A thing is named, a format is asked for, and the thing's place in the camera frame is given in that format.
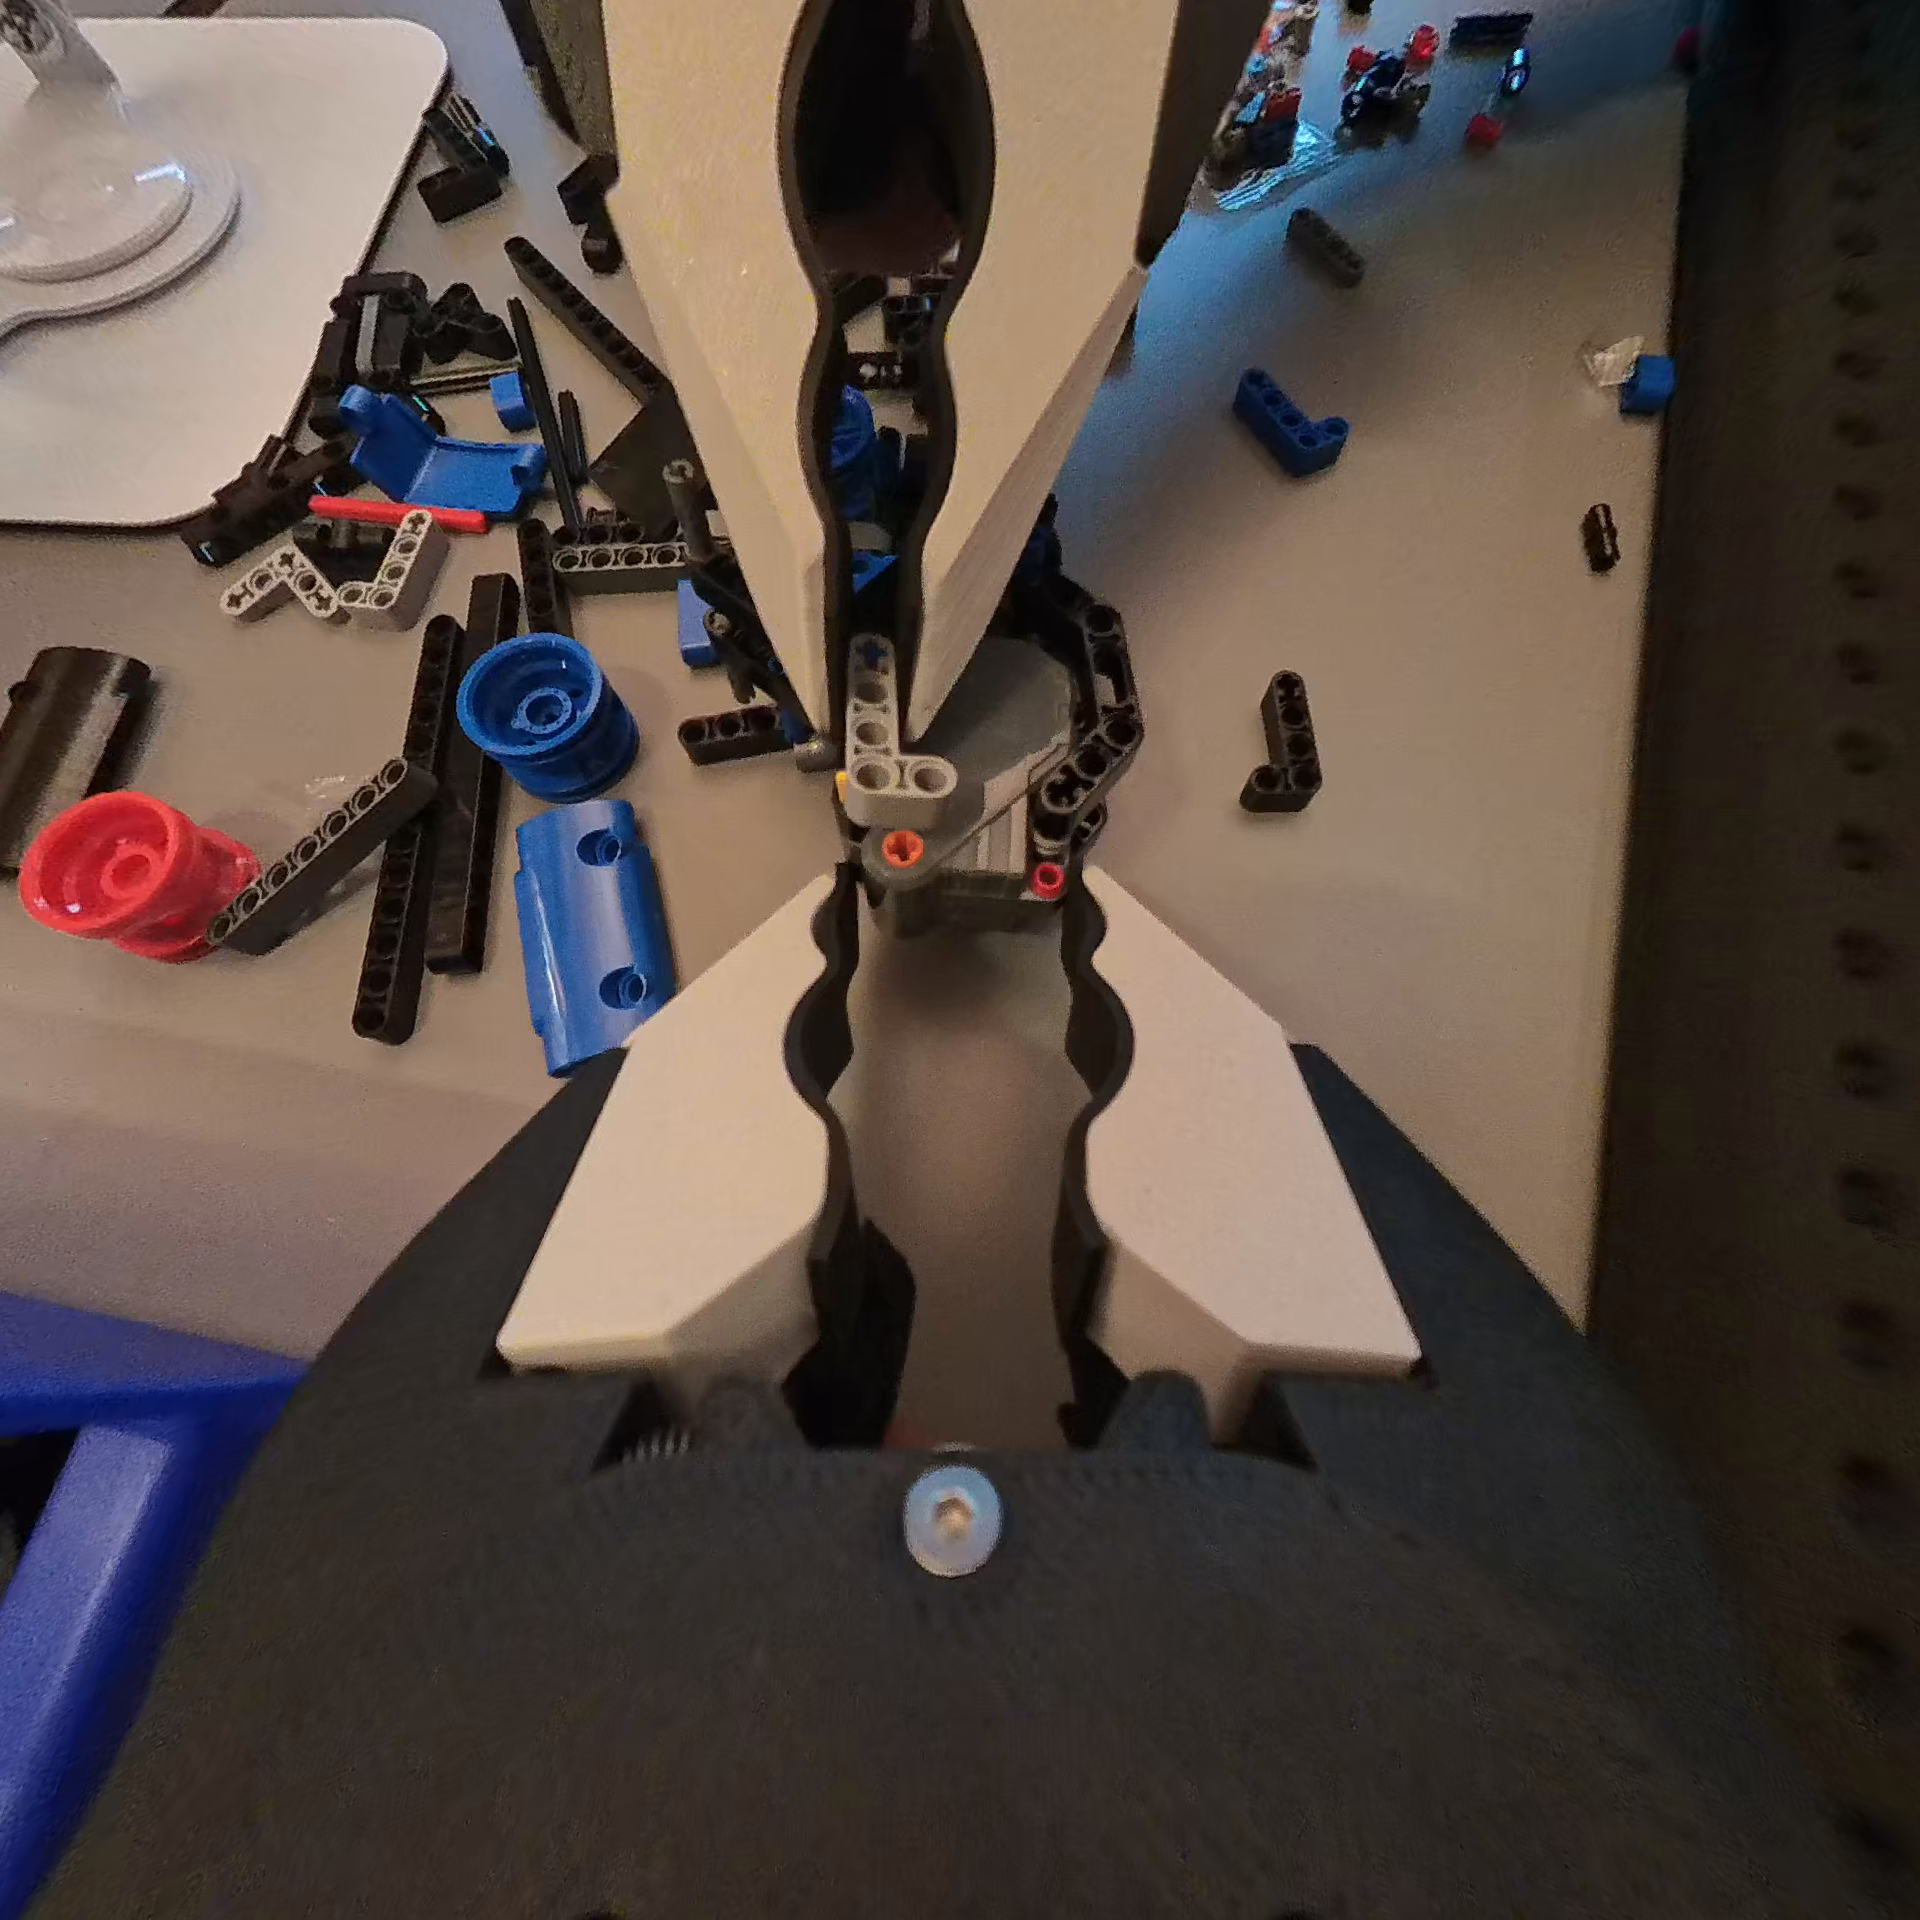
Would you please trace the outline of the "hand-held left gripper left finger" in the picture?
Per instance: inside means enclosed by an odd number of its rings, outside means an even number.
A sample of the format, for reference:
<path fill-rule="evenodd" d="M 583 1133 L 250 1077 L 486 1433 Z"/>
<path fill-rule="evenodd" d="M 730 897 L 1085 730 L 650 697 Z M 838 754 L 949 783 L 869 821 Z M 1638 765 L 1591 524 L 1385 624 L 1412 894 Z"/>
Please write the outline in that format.
<path fill-rule="evenodd" d="M 497 1335 L 516 1370 L 785 1378 L 814 1344 L 827 1120 L 786 1065 L 822 874 L 641 1024 Z"/>

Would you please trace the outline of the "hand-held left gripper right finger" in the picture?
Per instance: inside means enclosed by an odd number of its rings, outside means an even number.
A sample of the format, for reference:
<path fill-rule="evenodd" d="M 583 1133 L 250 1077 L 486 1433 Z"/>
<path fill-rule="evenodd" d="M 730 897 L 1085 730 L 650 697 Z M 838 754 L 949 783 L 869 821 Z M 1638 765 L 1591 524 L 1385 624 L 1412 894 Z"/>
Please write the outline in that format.
<path fill-rule="evenodd" d="M 1126 1385 L 1185 1375 L 1206 1428 L 1271 1375 L 1409 1380 L 1421 1345 L 1285 1025 L 1083 868 L 1063 896 L 1063 1148 L 1052 1309 L 1071 1396 L 1103 1426 Z"/>

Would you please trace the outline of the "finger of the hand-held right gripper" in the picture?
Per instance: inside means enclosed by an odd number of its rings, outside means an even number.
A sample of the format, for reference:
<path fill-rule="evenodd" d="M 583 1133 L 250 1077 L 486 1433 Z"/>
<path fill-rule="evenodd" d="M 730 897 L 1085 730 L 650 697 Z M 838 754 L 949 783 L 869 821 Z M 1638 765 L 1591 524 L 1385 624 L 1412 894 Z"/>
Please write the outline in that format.
<path fill-rule="evenodd" d="M 803 196 L 826 2 L 605 2 L 610 193 L 751 608 L 806 719 L 838 729 L 849 537 L 830 444 L 843 333 Z"/>
<path fill-rule="evenodd" d="M 933 328 L 907 543 L 907 729 L 946 703 L 1146 287 L 1139 225 L 1182 5 L 959 5 L 965 244 Z"/>

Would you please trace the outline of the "blue small L beam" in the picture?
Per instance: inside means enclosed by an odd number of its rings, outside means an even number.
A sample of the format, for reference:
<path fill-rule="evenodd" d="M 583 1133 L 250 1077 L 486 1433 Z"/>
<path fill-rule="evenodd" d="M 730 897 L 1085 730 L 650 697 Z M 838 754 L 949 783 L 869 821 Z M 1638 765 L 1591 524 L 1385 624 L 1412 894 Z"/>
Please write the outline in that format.
<path fill-rule="evenodd" d="M 1307 416 L 1262 367 L 1239 372 L 1231 416 L 1287 477 L 1331 470 L 1351 440 L 1345 416 Z"/>

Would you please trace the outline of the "pile of black beams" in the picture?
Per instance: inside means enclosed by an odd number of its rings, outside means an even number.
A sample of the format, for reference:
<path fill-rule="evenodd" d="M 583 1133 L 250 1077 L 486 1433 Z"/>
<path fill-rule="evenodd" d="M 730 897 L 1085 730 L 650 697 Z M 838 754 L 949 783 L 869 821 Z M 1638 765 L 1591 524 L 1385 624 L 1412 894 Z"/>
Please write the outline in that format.
<path fill-rule="evenodd" d="M 599 310 L 533 242 L 510 236 L 503 250 L 521 285 L 555 317 L 566 322 L 612 372 L 642 400 L 666 383 L 654 376 L 654 364 L 633 341 Z M 340 349 L 326 346 L 316 378 L 326 374 L 346 423 L 340 394 L 349 349 L 346 327 L 358 305 L 381 302 L 398 317 L 425 327 L 420 337 L 466 327 L 476 333 L 486 316 L 473 298 L 455 310 L 452 295 L 468 295 L 465 284 L 450 285 L 431 309 L 420 303 L 420 285 L 406 277 L 361 277 L 343 281 L 332 332 Z M 578 519 L 578 489 L 566 469 L 566 408 L 555 412 L 543 365 L 535 349 L 535 416 L 549 457 L 558 444 L 562 470 L 558 497 L 572 503 Z M 550 530 L 533 506 L 515 519 L 519 576 L 481 573 L 470 584 L 468 620 L 434 615 L 425 621 L 417 666 L 414 705 L 406 719 L 402 751 L 385 761 L 303 831 L 281 856 L 261 865 L 261 874 L 209 926 L 212 950 L 261 956 L 273 952 L 294 929 L 314 920 L 334 888 L 369 856 L 378 854 L 372 918 L 358 970 L 351 1030 L 364 1040 L 402 1045 L 417 1030 L 419 994 L 427 970 L 473 974 L 485 965 L 489 911 L 497 865 L 498 809 L 508 774 L 465 733 L 457 718 L 457 693 L 466 666 L 489 646 L 529 633 L 565 633 L 553 616 L 566 613 L 565 586 L 553 568 L 549 545 L 555 540 L 612 542 L 615 532 L 633 532 L 623 520 L 601 514 L 583 524 L 566 520 Z"/>

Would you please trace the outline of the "light grey L beam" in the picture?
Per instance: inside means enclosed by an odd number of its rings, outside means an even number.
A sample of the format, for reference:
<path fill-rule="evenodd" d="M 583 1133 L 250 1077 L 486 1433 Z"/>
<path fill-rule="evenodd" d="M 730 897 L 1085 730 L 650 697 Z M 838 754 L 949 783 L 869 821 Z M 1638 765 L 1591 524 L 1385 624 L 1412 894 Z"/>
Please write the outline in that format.
<path fill-rule="evenodd" d="M 906 743 L 899 671 L 849 665 L 838 799 L 855 828 L 927 831 L 946 815 L 958 773 L 946 757 Z"/>
<path fill-rule="evenodd" d="M 253 560 L 219 594 L 219 609 L 234 626 L 259 624 L 281 608 L 297 608 L 330 626 L 343 626 L 351 616 L 346 589 L 294 542 L 281 542 Z"/>
<path fill-rule="evenodd" d="M 412 631 L 431 601 L 449 557 L 449 532 L 427 519 L 406 519 L 387 545 L 372 578 L 343 583 L 349 621 L 385 633 Z"/>

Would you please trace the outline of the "black toy chassis assembly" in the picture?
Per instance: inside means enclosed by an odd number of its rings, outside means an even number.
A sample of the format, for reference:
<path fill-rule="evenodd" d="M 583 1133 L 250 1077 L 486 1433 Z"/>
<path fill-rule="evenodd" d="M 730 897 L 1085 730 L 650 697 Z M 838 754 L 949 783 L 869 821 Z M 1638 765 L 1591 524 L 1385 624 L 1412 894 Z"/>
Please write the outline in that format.
<path fill-rule="evenodd" d="M 927 831 L 855 828 L 831 805 L 873 918 L 933 929 L 1035 929 L 1071 888 L 1134 764 L 1146 719 L 1119 613 L 1052 570 L 1004 594 L 995 624 L 913 746 L 946 757 L 958 788 Z"/>

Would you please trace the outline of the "grey desk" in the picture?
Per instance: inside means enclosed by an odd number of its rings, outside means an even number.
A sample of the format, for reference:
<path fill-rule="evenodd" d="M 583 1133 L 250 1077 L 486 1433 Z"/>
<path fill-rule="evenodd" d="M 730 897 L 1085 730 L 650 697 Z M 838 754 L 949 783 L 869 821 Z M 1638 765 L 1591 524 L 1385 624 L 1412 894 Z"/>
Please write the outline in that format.
<path fill-rule="evenodd" d="M 1333 1054 L 1564 1302 L 1589 1281 L 1625 792 L 1659 428 L 1577 346 L 1666 333 L 1685 85 L 1671 69 L 1493 156 L 1409 143 L 1221 212 L 1147 284 L 1134 354 L 1055 485 L 1065 568 L 1123 613 L 1142 746 L 1094 845 L 1134 897 Z M 1329 212 L 1337 292 L 1285 244 Z M 1291 479 L 1231 417 L 1260 365 L 1351 446 Z M 1606 501 L 1621 565 L 1579 519 Z M 281 609 L 234 626 L 167 532 L 5 527 L 5 685 L 46 644 L 150 662 L 132 783 L 273 856 L 399 743 L 414 634 Z M 575 633 L 641 722 L 623 791 L 682 983 L 830 856 L 827 774 L 694 767 L 676 729 L 737 694 L 684 665 L 670 591 L 588 597 Z M 1329 783 L 1237 805 L 1257 697 L 1302 671 Z M 558 1082 L 513 926 L 508 788 L 486 974 L 399 1047 L 349 1030 L 371 897 L 268 957 L 167 966 L 36 927 L 5 894 L 5 1287 L 310 1356 Z M 946 1313 L 1041 1304 L 1041 1182 L 1065 1020 L 1034 935 L 861 956 L 877 1047 L 841 1082 L 861 1197 Z"/>

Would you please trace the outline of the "blue hinged panel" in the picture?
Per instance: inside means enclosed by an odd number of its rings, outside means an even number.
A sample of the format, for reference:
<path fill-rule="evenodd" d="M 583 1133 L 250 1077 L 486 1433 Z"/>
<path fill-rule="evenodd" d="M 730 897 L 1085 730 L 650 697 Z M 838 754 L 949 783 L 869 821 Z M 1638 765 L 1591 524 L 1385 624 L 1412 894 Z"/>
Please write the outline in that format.
<path fill-rule="evenodd" d="M 539 440 L 465 440 L 431 432 L 406 398 L 347 386 L 349 460 L 385 496 L 427 510 L 516 517 L 546 479 Z"/>

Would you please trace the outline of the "black small L beam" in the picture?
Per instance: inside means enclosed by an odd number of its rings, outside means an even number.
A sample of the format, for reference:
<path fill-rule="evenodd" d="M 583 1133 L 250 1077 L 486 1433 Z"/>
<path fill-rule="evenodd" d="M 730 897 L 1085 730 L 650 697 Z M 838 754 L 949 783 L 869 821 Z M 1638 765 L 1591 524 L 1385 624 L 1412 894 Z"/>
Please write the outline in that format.
<path fill-rule="evenodd" d="M 1305 679 L 1277 671 L 1260 701 L 1263 759 L 1246 776 L 1239 806 L 1247 814 L 1295 814 L 1324 788 Z"/>

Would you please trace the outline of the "book stand with white base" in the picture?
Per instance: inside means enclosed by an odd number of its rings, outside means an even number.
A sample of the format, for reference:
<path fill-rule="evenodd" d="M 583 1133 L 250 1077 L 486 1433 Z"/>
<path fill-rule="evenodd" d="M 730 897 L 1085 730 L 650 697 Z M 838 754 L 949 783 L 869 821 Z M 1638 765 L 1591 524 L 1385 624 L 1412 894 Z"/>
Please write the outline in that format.
<path fill-rule="evenodd" d="M 174 285 L 5 343 L 5 524 L 180 520 L 297 412 L 449 78 L 404 16 L 85 16 L 185 148 L 234 164 L 230 225 Z"/>

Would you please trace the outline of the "red wheel rim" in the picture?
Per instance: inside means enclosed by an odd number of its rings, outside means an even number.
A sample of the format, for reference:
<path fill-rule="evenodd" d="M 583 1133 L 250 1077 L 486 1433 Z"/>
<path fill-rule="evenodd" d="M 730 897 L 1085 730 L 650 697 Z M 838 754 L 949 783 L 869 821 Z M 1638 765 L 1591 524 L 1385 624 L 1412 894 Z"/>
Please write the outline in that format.
<path fill-rule="evenodd" d="M 138 791 L 103 791 L 58 814 L 15 879 L 41 926 L 163 965 L 210 950 L 209 926 L 261 874 L 227 831 Z"/>

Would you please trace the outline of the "blue tagged plastic bin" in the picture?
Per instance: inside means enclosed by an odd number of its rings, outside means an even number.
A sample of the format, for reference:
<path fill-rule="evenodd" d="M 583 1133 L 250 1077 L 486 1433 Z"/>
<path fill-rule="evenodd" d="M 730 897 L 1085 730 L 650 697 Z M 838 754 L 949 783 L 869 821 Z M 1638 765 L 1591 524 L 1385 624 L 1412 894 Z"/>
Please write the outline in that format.
<path fill-rule="evenodd" d="M 2 1296 L 2 1914 L 103 1783 L 303 1362 Z"/>

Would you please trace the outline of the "black cylindrical panel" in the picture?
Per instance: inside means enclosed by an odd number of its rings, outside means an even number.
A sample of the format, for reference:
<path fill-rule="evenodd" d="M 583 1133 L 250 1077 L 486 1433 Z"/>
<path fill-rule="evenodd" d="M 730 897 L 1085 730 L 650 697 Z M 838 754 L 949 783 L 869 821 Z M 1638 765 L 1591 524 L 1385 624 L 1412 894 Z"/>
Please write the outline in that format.
<path fill-rule="evenodd" d="M 98 646 L 36 650 L 6 690 L 2 724 L 2 874 L 41 829 L 118 783 L 154 697 L 154 670 Z"/>

